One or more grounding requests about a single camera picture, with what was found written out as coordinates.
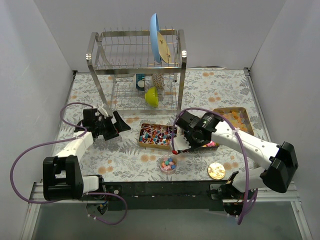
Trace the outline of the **black tin with star candies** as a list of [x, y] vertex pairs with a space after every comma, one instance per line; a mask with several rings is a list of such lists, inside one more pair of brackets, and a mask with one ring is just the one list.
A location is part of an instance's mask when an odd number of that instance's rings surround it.
[[203, 145], [198, 150], [199, 151], [216, 151], [219, 148], [220, 144], [216, 143], [214, 141], [211, 141], [210, 143], [207, 143], [206, 145]]

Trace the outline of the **gold tin with lollipops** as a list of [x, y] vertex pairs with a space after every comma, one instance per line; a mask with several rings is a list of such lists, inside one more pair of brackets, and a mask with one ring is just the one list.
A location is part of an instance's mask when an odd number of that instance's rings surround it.
[[177, 127], [169, 125], [143, 123], [140, 128], [138, 144], [143, 148], [169, 150], [171, 148], [172, 132], [177, 135]]

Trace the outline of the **clear plastic jar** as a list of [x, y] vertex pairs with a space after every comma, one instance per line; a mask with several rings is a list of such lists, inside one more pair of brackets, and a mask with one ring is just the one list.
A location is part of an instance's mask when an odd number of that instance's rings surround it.
[[178, 169], [178, 160], [173, 154], [163, 155], [158, 161], [159, 169], [162, 173], [170, 175]]

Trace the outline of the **gold tin with popsicle candies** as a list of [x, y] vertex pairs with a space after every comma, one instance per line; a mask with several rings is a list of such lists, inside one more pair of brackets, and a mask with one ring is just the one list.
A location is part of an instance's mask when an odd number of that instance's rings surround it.
[[254, 135], [247, 110], [244, 107], [215, 108], [213, 111], [227, 118], [235, 128]]

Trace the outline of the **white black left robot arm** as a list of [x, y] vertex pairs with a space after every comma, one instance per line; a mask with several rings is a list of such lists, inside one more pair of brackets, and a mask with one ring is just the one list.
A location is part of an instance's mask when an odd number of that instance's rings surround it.
[[74, 140], [55, 156], [43, 160], [43, 195], [47, 201], [79, 200], [90, 194], [95, 200], [106, 196], [101, 175], [82, 175], [80, 160], [97, 137], [108, 141], [131, 127], [117, 111], [106, 116], [102, 108], [83, 110], [83, 119], [75, 127]]

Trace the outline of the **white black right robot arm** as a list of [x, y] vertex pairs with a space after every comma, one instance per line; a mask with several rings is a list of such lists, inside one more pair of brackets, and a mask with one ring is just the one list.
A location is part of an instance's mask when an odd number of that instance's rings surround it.
[[192, 152], [204, 145], [215, 142], [229, 147], [258, 164], [248, 173], [234, 173], [226, 182], [227, 195], [237, 199], [246, 190], [267, 187], [278, 193], [286, 193], [298, 169], [294, 146], [289, 142], [279, 145], [259, 139], [227, 123], [226, 118], [212, 112], [202, 117], [183, 111], [175, 125], [183, 135], [173, 139], [173, 153]]

